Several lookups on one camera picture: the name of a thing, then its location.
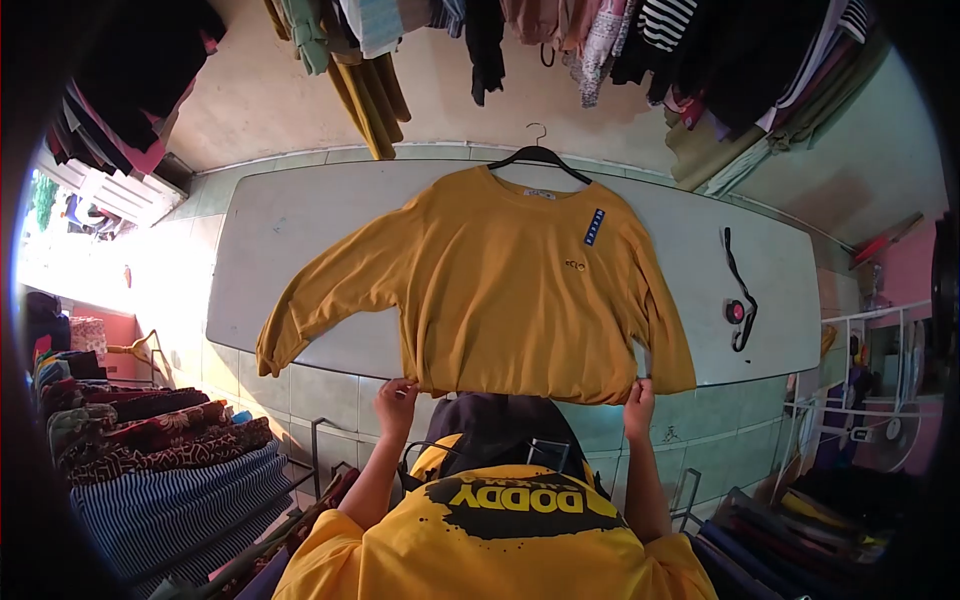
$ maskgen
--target striped shirt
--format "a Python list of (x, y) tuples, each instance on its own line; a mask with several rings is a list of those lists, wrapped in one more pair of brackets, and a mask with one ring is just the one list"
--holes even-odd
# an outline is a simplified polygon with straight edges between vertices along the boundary
[(696, 8), (695, 0), (646, 0), (637, 12), (636, 26), (651, 45), (673, 52)]

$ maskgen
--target table top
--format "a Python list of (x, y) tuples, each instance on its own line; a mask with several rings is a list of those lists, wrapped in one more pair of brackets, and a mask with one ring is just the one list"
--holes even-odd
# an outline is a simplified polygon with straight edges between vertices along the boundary
[[(211, 342), (253, 352), (287, 283), (309, 260), (373, 218), (403, 206), (469, 160), (350, 162), (249, 176), (233, 193), (217, 249), (207, 312)], [(543, 165), (513, 164), (503, 179), (573, 191), (576, 180)], [(752, 211), (645, 181), (589, 174), (627, 201), (649, 232), (684, 324), (697, 384), (812, 369), (820, 361), (820, 300), (809, 235)], [(759, 309), (742, 352), (725, 299), (747, 304), (727, 266), (724, 227)], [(371, 377), (399, 376), (398, 313), (358, 313), (314, 340), (300, 364)], [(637, 355), (640, 374), (644, 360)]]

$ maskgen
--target blue striped fabric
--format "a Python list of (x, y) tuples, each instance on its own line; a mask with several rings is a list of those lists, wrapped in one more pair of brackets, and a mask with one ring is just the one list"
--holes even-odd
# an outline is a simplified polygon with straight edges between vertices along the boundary
[[(128, 473), (119, 479), (78, 486), (70, 501), (103, 556), (127, 579), (229, 525), (290, 481), (276, 440), (232, 461), (207, 468)], [(164, 575), (195, 585), (239, 554), (291, 504), (280, 498), (261, 516), (235, 529), (186, 563), (137, 587), (149, 596)]]

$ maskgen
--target black strap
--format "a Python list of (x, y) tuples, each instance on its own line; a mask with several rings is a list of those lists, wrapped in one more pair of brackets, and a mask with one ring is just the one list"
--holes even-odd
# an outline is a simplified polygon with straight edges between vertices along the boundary
[(542, 64), (547, 68), (550, 68), (551, 66), (553, 66), (553, 63), (557, 60), (557, 51), (553, 48), (553, 46), (550, 46), (550, 64), (547, 64), (546, 59), (543, 57), (544, 45), (545, 44), (540, 45), (540, 64)]
[(730, 271), (736, 278), (736, 282), (740, 284), (740, 290), (743, 291), (743, 296), (751, 305), (751, 309), (747, 311), (746, 319), (744, 319), (743, 329), (733, 334), (731, 346), (733, 347), (734, 352), (739, 352), (742, 351), (745, 346), (747, 346), (747, 338), (750, 337), (750, 331), (754, 328), (754, 319), (756, 318), (756, 299), (750, 295), (750, 291), (747, 289), (747, 284), (743, 282), (743, 278), (740, 277), (740, 273), (736, 270), (736, 260), (733, 259), (733, 252), (730, 252), (730, 228), (723, 229), (723, 244), (724, 249), (727, 251), (727, 266), (730, 267)]

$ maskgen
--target floral fabric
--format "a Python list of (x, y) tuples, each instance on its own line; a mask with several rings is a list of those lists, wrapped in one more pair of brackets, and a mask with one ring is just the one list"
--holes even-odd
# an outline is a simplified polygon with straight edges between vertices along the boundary
[(151, 419), (122, 423), (123, 428), (107, 432), (103, 442), (124, 445), (140, 452), (157, 452), (192, 442), (211, 425), (229, 423), (223, 404), (207, 402)]
[(103, 367), (107, 359), (107, 329), (95, 317), (70, 317), (70, 349), (93, 350)]
[(57, 461), (70, 445), (101, 437), (116, 423), (117, 413), (108, 404), (87, 404), (82, 408), (54, 413), (47, 421), (50, 453)]
[(103, 483), (134, 470), (163, 472), (174, 468), (203, 468), (220, 465), (273, 439), (266, 417), (239, 425), (210, 427), (193, 442), (145, 454), (111, 444), (81, 444), (63, 453), (60, 467), (75, 486)]

